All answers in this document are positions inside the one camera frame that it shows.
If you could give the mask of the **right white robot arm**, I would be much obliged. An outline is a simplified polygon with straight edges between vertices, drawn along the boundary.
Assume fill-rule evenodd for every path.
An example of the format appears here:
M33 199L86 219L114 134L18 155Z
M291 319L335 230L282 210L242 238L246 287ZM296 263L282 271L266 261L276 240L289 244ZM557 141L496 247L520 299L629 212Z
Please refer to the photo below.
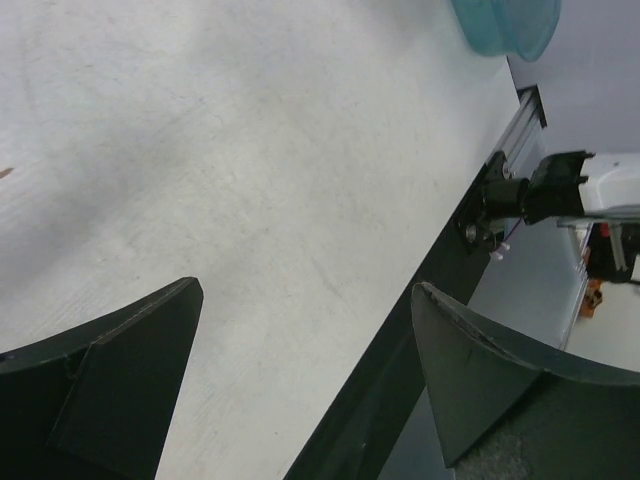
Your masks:
M543 158L530 177L494 180L481 189L482 217L637 223L639 155L585 150Z

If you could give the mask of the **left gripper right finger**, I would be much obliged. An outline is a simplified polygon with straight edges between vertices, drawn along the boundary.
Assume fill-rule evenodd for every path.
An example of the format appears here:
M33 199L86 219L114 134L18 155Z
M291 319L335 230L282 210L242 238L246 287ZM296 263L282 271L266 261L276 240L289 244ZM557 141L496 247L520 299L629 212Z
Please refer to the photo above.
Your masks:
M551 347L429 283L412 323L443 461L458 479L636 479L639 375Z

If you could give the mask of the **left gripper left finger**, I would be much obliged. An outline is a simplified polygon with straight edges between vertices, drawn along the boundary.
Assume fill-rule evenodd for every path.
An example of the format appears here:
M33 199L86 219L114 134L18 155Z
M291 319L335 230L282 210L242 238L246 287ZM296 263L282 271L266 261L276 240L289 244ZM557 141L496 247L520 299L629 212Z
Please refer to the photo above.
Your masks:
M154 478L202 305L184 277L2 353L2 478Z

